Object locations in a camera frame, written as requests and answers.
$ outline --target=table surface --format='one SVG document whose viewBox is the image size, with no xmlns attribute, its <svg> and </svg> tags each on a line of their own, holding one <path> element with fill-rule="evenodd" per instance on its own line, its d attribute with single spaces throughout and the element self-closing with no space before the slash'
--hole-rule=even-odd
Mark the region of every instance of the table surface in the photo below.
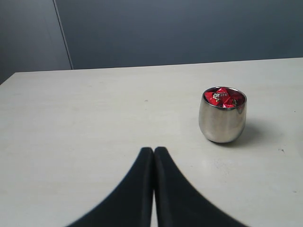
<svg viewBox="0 0 303 227">
<path fill-rule="evenodd" d="M 0 226 L 65 226 L 111 193 L 141 147 L 166 146 L 231 216 L 300 227 L 302 76 L 303 58 L 16 73 L 0 86 Z M 232 144 L 208 141 L 198 126 L 213 86 L 248 98 Z"/>
</svg>

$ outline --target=gray wall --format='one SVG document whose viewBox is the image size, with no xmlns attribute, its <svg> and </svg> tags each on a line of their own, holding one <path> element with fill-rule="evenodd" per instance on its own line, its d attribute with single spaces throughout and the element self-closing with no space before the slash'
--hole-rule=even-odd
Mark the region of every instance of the gray wall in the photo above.
<svg viewBox="0 0 303 227">
<path fill-rule="evenodd" d="M 303 0 L 56 0 L 76 69 L 303 57 Z"/>
<path fill-rule="evenodd" d="M 71 69 L 52 0 L 0 0 L 0 84 L 19 71 Z"/>
</svg>

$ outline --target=wrapped candy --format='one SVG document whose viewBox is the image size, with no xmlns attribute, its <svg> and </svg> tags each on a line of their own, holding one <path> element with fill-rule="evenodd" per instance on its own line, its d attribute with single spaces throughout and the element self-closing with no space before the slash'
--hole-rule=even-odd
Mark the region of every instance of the wrapped candy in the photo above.
<svg viewBox="0 0 303 227">
<path fill-rule="evenodd" d="M 207 101 L 215 106 L 223 108 L 233 108 L 243 104 L 243 95 L 235 90 L 221 87 L 216 91 L 205 92 Z"/>
</svg>

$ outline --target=cup rim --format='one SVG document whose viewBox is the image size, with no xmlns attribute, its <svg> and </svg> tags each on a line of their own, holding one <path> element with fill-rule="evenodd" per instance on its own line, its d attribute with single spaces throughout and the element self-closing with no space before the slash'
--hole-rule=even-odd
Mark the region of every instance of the cup rim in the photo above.
<svg viewBox="0 0 303 227">
<path fill-rule="evenodd" d="M 228 89 L 234 90 L 234 91 L 236 91 L 236 92 L 239 92 L 241 95 L 243 95 L 243 97 L 244 97 L 244 102 L 243 102 L 241 105 L 238 105 L 238 106 L 235 106 L 235 107 L 231 107 L 231 108 L 220 107 L 220 106 L 216 106 L 216 105 L 213 105 L 213 104 L 209 103 L 209 102 L 207 101 L 206 97 L 205 97 L 205 92 L 208 92 L 208 91 L 213 90 L 213 89 L 215 89 L 215 88 L 222 88 L 222 87 L 223 87 L 223 88 L 228 88 Z M 246 95 L 245 95 L 243 92 L 241 92 L 241 91 L 238 90 L 238 89 L 235 89 L 235 88 L 232 88 L 232 87 L 225 87 L 225 86 L 210 87 L 209 89 L 207 89 L 207 90 L 205 90 L 205 91 L 203 92 L 202 98 L 203 98 L 204 102 L 206 102 L 207 104 L 209 104 L 209 105 L 211 105 L 211 106 L 213 106 L 213 107 L 215 107 L 215 108 L 217 108 L 217 109 L 220 109 L 220 110 L 233 110 L 233 109 L 237 109 L 237 108 L 240 108 L 241 106 L 244 106 L 244 105 L 246 104 L 246 102 L 247 102 L 247 97 L 246 97 Z"/>
</svg>

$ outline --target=metal cup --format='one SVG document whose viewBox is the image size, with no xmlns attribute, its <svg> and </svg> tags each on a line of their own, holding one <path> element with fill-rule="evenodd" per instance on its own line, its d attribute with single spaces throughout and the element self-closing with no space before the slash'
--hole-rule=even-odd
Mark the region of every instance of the metal cup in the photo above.
<svg viewBox="0 0 303 227">
<path fill-rule="evenodd" d="M 216 91 L 219 88 L 212 87 L 205 92 Z M 225 88 L 227 91 L 234 90 L 243 95 L 243 104 L 233 108 L 218 107 L 207 101 L 204 92 L 199 110 L 201 132 L 207 139 L 216 143 L 227 143 L 237 139 L 243 132 L 246 122 L 246 96 L 234 88 Z"/>
</svg>

